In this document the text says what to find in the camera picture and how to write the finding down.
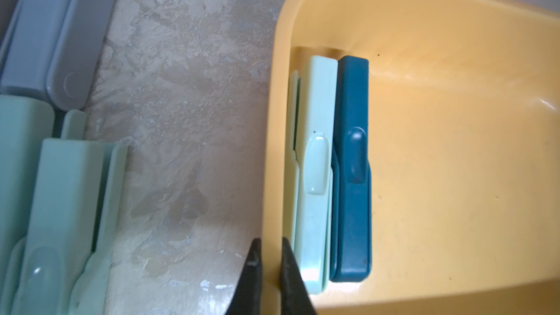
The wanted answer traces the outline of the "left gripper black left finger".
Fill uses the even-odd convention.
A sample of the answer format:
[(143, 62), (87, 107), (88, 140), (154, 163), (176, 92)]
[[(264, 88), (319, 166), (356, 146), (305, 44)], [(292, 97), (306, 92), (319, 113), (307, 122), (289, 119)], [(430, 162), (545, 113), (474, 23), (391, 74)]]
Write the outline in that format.
[(262, 242), (253, 239), (225, 315), (258, 315), (262, 295)]

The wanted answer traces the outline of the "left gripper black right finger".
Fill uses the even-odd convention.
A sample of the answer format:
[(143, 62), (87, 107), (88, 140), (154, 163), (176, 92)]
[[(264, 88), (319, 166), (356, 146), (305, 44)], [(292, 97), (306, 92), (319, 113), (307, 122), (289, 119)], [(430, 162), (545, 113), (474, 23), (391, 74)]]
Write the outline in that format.
[(281, 315), (317, 315), (287, 238), (282, 238)]

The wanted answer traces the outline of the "yellow plastic storage tray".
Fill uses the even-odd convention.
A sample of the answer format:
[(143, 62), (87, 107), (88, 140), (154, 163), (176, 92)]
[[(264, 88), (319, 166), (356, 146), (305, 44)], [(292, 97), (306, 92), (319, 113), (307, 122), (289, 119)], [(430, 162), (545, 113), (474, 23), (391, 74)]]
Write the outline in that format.
[(512, 0), (286, 0), (271, 64), (264, 314), (279, 275), (288, 81), (370, 63), (370, 276), (321, 314), (559, 313), (559, 14)]

